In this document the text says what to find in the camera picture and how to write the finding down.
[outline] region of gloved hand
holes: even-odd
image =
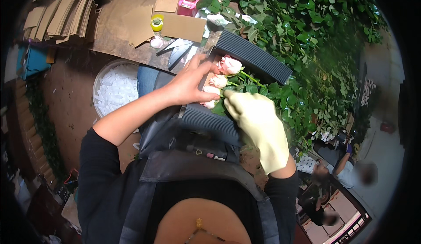
[[[281,120],[275,104],[261,94],[225,91],[224,105],[238,126],[250,137],[260,151],[260,163],[269,174],[287,165],[289,151]]]

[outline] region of denim leg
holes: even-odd
[[[154,90],[159,70],[140,65],[137,70],[138,98]]]

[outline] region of polka dot shirt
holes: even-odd
[[[296,163],[297,170],[311,174],[313,173],[314,165],[317,165],[317,162],[308,156],[308,154],[303,154],[303,156],[300,158],[300,162]]]

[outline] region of brown floor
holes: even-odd
[[[80,168],[82,138],[93,126],[95,119],[99,120],[92,102],[93,82],[103,66],[114,59],[118,57],[88,50],[59,49],[55,64],[51,66],[51,70],[44,72],[42,88],[45,103],[49,105],[48,113],[55,124],[60,152],[67,170]],[[133,147],[139,139],[140,134],[134,133],[118,147],[122,172],[139,152]],[[263,187],[267,177],[260,166],[258,154],[247,148],[246,146],[241,151],[241,164],[254,175],[256,183]]]

